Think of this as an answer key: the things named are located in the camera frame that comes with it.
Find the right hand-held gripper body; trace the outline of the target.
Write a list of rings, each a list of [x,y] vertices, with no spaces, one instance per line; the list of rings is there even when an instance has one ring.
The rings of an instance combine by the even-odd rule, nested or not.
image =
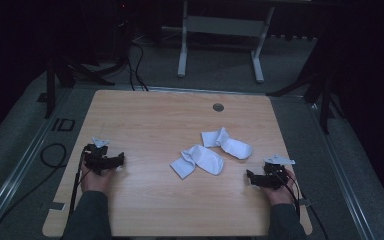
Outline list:
[[[294,165],[295,161],[278,154],[264,159],[264,175],[262,186],[279,189],[288,182],[286,165]]]

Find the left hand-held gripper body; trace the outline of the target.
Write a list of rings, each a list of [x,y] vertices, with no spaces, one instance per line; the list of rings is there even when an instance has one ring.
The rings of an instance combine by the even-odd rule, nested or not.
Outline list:
[[[92,142],[83,148],[82,158],[85,166],[97,175],[100,175],[102,170],[115,167],[114,160],[106,156],[108,144],[108,140],[93,137]]]

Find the white sock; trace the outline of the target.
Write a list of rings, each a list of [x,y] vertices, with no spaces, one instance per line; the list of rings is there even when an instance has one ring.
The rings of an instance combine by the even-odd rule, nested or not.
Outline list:
[[[252,147],[249,144],[231,138],[224,127],[216,131],[202,132],[201,138],[205,147],[220,147],[224,152],[240,160],[252,154]]]
[[[170,164],[170,167],[181,178],[185,179],[197,167],[212,175],[219,175],[224,167],[223,158],[214,151],[201,145],[194,145],[183,150],[181,157]]]

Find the person's right hand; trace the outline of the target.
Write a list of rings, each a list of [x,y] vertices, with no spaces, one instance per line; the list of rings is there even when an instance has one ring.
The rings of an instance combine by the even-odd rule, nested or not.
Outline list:
[[[295,203],[293,186],[296,181],[296,177],[290,170],[286,170],[286,172],[288,174],[288,181],[285,186],[277,190],[271,188],[262,188],[262,191],[266,194],[272,206]]]

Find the person's left hand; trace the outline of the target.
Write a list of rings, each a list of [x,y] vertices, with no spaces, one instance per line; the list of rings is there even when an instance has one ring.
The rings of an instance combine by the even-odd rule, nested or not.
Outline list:
[[[82,165],[81,172],[82,177],[80,185],[83,193],[88,191],[95,191],[107,195],[109,193],[110,185],[116,170],[105,170],[100,175],[97,175],[85,165]]]

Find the black metal stand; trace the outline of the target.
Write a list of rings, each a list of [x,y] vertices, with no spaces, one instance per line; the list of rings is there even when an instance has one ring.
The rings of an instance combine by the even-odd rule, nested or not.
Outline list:
[[[122,66],[123,63],[118,62],[111,67],[92,71],[68,57],[55,57],[49,59],[46,65],[45,118],[49,119],[56,108],[56,78],[60,80],[62,85],[73,87],[75,84],[73,73],[77,72],[83,75],[86,79],[100,85],[114,86],[114,83],[103,79],[103,76],[117,71]]]
[[[323,132],[328,134],[331,92],[334,76],[339,68],[339,58],[333,44],[318,39],[297,80],[280,90],[267,93],[267,96],[280,97],[308,84],[303,100],[306,103],[315,104],[318,99],[321,99],[319,124]]]

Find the dark equipment tower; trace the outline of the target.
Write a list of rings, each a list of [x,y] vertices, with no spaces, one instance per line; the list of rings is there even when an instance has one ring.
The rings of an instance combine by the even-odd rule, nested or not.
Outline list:
[[[133,35],[135,6],[133,0],[112,0],[116,16],[116,27],[120,32],[120,53],[118,59],[125,63],[128,59]]]

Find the metal floor rail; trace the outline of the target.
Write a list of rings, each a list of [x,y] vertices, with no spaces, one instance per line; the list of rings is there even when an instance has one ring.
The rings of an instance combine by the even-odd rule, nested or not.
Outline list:
[[[71,91],[56,94],[55,108],[23,95],[0,126],[0,219],[30,168]]]
[[[326,134],[319,123],[321,116],[321,108],[316,103],[310,103],[308,110],[311,114],[312,121],[316,125],[317,131],[321,136],[321,141],[326,149],[328,155],[328,162],[331,166],[333,175],[339,185],[343,199],[350,212],[352,220],[356,226],[361,240],[375,240],[371,227],[366,219],[364,211],[361,208],[360,201],[358,200],[355,191],[353,190],[345,170],[333,145],[332,139],[329,134]]]

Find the white metal table frame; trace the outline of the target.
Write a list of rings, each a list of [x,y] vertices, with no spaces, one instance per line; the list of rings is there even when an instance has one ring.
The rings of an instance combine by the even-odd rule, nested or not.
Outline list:
[[[262,83],[264,81],[264,75],[260,61],[260,55],[265,39],[267,37],[274,11],[274,7],[269,7],[266,11],[265,19],[263,21],[196,16],[190,15],[188,13],[188,0],[183,0],[181,32],[182,40],[177,75],[180,78],[186,76],[188,57],[187,35],[189,32],[256,37],[258,39],[258,44],[250,52],[250,57],[255,80],[258,83]]]

